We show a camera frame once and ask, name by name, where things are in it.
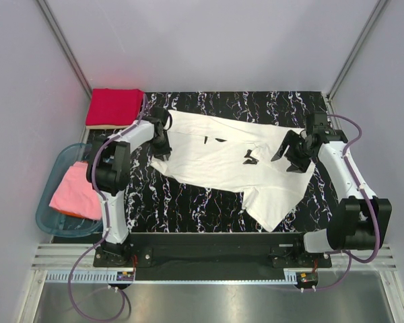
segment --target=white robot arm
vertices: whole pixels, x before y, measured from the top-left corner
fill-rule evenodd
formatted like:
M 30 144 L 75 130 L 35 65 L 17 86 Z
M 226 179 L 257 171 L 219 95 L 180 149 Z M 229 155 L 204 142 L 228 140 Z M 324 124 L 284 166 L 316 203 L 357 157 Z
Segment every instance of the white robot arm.
M 150 143 L 154 156 L 167 160 L 172 149 L 169 146 L 166 123 L 171 125 L 172 119 L 167 110 L 154 108 L 151 116 L 144 117 L 137 127 L 126 135 L 115 139 L 100 155 L 96 166 L 96 184 L 106 197 L 109 210 L 110 227 L 104 227 L 109 234 L 106 237 L 104 249 L 112 254 L 121 254 L 120 246 L 129 235 L 124 212 L 124 191 L 129 183 L 130 154 L 143 143 Z M 96 137 L 90 153 L 87 180 L 92 181 L 92 166 L 94 158 L 107 140 L 105 136 Z M 102 207 L 102 220 L 107 223 L 105 210 Z
M 318 158 L 332 179 L 339 201 L 327 229 L 304 234 L 305 252 L 371 250 L 377 240 L 381 247 L 392 212 L 389 200 L 379 199 L 366 184 L 348 151 L 346 136 L 330 128 L 326 113 L 306 116 L 305 133 L 303 137 L 289 131 L 272 161 L 284 154 L 291 163 L 288 172 L 305 172 L 311 159 Z

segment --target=white cloth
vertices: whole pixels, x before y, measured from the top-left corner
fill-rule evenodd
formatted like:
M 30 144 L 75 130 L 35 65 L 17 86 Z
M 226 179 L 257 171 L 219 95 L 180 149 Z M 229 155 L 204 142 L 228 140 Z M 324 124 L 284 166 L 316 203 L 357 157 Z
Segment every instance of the white cloth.
M 170 113 L 170 159 L 151 161 L 163 175 L 180 183 L 243 192 L 242 208 L 267 231 L 274 230 L 304 197 L 314 164 L 305 174 L 297 174 L 286 172 L 290 162 L 285 157 L 271 162 L 285 134 L 302 129 Z M 248 149 L 259 160 L 257 165 L 243 164 Z

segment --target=stainless steel surface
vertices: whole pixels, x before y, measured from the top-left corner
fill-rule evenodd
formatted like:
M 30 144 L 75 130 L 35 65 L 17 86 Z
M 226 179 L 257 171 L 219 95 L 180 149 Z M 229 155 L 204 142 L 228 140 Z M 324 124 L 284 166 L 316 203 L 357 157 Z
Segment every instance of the stainless steel surface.
M 351 52 L 349 53 L 349 56 L 347 57 L 343 68 L 341 69 L 340 73 L 338 74 L 334 84 L 332 85 L 331 90 L 328 93 L 328 97 L 330 100 L 332 100 L 337 93 L 337 90 L 341 83 L 344 80 L 344 77 L 347 75 L 348 71 L 350 70 L 351 65 L 356 59 L 356 56 L 358 55 L 359 51 L 362 48 L 362 45 L 364 44 L 365 40 L 367 39 L 369 33 L 372 31 L 374 26 L 376 25 L 376 22 L 386 9 L 386 6 L 388 5 L 390 0 L 378 0 L 376 5 L 374 6 L 374 9 L 372 10 L 372 13 L 370 14 L 370 17 L 368 18 L 367 22 L 365 23 L 364 28 L 362 29 L 358 39 L 356 40 L 353 48 L 351 49 Z
M 321 285 L 341 273 L 321 273 Z M 75 284 L 76 300 L 99 285 Z M 130 318 L 117 322 L 394 322 L 378 273 L 350 273 L 330 291 L 301 294 L 294 287 L 134 285 L 126 290 L 132 305 Z M 80 308 L 91 316 L 113 316 L 119 295 L 104 291 L 86 299 Z M 86 322 L 69 308 L 66 284 L 46 283 L 35 322 Z

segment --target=red cloth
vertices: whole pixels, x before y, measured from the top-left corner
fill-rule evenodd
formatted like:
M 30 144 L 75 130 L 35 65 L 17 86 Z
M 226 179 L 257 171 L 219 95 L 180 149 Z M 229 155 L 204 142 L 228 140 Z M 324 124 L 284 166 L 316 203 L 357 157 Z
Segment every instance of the red cloth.
M 86 126 L 129 126 L 141 110 L 142 99 L 138 89 L 93 89 Z
M 96 191 L 87 181 L 87 167 L 88 164 L 82 161 L 70 166 L 49 206 L 66 215 L 100 220 L 102 209 Z

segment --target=black and white patterned surface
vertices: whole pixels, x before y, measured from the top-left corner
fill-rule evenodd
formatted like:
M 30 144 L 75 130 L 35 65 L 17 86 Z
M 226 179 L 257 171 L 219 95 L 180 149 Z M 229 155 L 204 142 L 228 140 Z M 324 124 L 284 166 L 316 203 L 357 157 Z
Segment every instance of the black and white patterned surface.
M 325 111 L 320 92 L 147 93 L 148 105 L 233 120 L 304 127 L 304 115 Z M 95 135 L 112 131 L 90 131 Z M 180 184 L 149 166 L 148 144 L 132 156 L 125 213 L 132 232 L 258 232 L 259 223 L 242 210 L 242 193 Z M 316 170 L 306 194 L 275 231 L 314 231 L 327 226 L 337 197 L 326 169 Z

